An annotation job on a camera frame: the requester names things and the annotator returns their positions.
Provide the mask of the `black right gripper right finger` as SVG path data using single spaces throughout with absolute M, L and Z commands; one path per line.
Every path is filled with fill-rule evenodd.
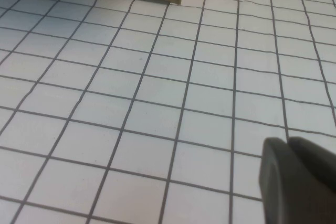
M 288 147 L 288 194 L 334 195 L 335 154 L 302 137 L 290 137 Z

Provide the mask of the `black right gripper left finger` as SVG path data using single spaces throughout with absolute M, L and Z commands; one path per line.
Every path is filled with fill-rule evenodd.
M 259 187 L 265 222 L 335 223 L 335 194 L 288 194 L 288 139 L 269 137 L 263 143 Z

